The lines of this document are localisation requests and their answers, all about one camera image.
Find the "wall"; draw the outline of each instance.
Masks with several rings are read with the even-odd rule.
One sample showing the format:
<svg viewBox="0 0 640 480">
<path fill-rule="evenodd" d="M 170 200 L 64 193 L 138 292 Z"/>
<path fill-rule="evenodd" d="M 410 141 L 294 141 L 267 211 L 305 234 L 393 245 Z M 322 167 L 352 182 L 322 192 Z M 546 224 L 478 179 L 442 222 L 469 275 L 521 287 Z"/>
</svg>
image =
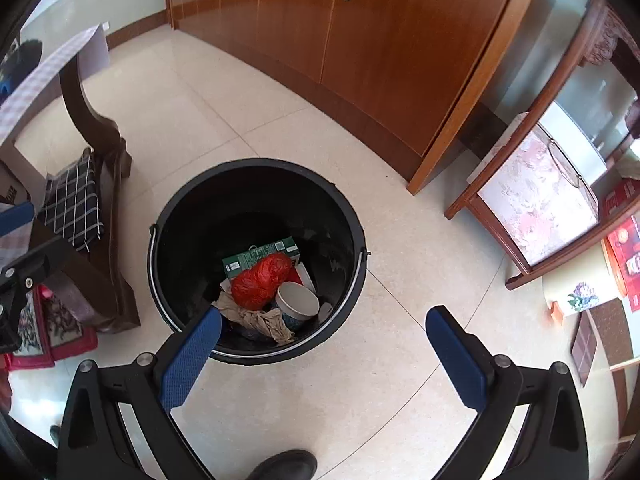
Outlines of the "wall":
<svg viewBox="0 0 640 480">
<path fill-rule="evenodd" d="M 558 65 L 582 18 L 588 0 L 555 0 L 537 39 L 529 47 L 519 70 L 509 78 L 500 78 L 502 66 L 522 48 L 514 43 L 507 52 L 496 76 L 489 83 L 482 102 L 509 124 L 526 111 Z"/>
<path fill-rule="evenodd" d="M 166 8 L 164 0 L 42 0 L 20 32 L 43 43 L 43 57 L 85 28 L 110 22 L 107 34 Z"/>
<path fill-rule="evenodd" d="M 532 15 L 542 15 L 545 3 L 551 1 L 546 22 L 532 42 L 533 25 L 540 22 Z M 532 1 L 516 39 L 482 96 L 482 102 L 505 123 L 526 111 L 542 90 L 577 30 L 587 2 Z M 521 53 L 519 66 L 514 62 L 517 52 Z M 635 97 L 634 89 L 607 61 L 602 66 L 577 67 L 556 101 L 606 158 L 628 132 L 624 116 Z"/>
</svg>

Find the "blue foam pad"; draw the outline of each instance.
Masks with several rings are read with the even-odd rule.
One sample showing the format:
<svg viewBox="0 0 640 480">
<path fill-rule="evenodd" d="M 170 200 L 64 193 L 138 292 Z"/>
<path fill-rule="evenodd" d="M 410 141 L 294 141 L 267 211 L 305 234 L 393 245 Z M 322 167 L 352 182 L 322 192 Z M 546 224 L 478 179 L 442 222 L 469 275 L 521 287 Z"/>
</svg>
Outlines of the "blue foam pad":
<svg viewBox="0 0 640 480">
<path fill-rule="evenodd" d="M 22 227 L 33 220 L 35 211 L 31 202 L 23 202 L 0 213 L 0 236 Z"/>
<path fill-rule="evenodd" d="M 160 403 L 167 413 L 187 400 L 209 354 L 220 339 L 221 331 L 222 317 L 217 309 L 210 308 L 162 376 Z"/>
<path fill-rule="evenodd" d="M 436 308 L 427 313 L 427 337 L 464 405 L 481 412 L 487 403 L 486 376 Z"/>
</svg>

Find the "flower picture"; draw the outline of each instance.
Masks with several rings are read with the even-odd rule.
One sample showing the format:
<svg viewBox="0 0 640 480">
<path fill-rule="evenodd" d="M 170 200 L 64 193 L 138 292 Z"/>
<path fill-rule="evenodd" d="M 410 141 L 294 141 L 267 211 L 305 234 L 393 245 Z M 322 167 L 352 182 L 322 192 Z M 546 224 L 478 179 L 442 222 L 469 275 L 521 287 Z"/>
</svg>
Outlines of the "flower picture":
<svg viewBox="0 0 640 480">
<path fill-rule="evenodd" d="M 578 283 L 573 292 L 569 293 L 567 303 L 576 312 L 582 312 L 592 306 L 597 306 L 600 302 L 595 290 L 585 282 Z"/>
</svg>

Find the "checkered cloth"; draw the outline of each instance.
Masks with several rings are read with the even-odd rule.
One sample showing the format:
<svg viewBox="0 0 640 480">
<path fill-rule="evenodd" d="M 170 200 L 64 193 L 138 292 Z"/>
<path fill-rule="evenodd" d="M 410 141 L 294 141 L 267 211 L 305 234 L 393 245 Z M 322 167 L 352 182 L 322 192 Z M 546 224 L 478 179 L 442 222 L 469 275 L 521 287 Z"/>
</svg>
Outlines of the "checkered cloth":
<svg viewBox="0 0 640 480">
<path fill-rule="evenodd" d="M 14 207 L 13 204 L 0 204 L 0 213 Z M 31 226 L 33 221 L 14 229 L 9 234 L 0 237 L 0 269 L 20 258 L 29 249 Z"/>
<path fill-rule="evenodd" d="M 60 46 L 41 62 L 2 103 L 0 106 L 0 144 L 11 134 L 20 118 L 47 85 L 58 76 L 60 70 L 84 48 L 98 27 L 100 25 L 84 30 Z"/>
<path fill-rule="evenodd" d="M 100 218 L 91 149 L 86 148 L 80 160 L 47 178 L 45 205 L 38 220 L 76 250 L 88 251 L 91 241 L 100 239 L 104 223 Z"/>
</svg>

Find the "foot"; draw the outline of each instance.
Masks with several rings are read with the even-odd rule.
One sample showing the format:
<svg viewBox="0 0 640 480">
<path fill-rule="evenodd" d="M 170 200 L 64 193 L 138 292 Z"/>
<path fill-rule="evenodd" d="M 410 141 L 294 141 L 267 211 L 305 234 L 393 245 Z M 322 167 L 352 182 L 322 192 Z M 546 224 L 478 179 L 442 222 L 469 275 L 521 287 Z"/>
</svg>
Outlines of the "foot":
<svg viewBox="0 0 640 480">
<path fill-rule="evenodd" d="M 246 480 L 311 480 L 318 461 L 308 451 L 292 449 L 262 462 Z"/>
<path fill-rule="evenodd" d="M 49 428 L 49 434 L 56 447 L 60 446 L 60 426 L 55 424 Z"/>
</svg>

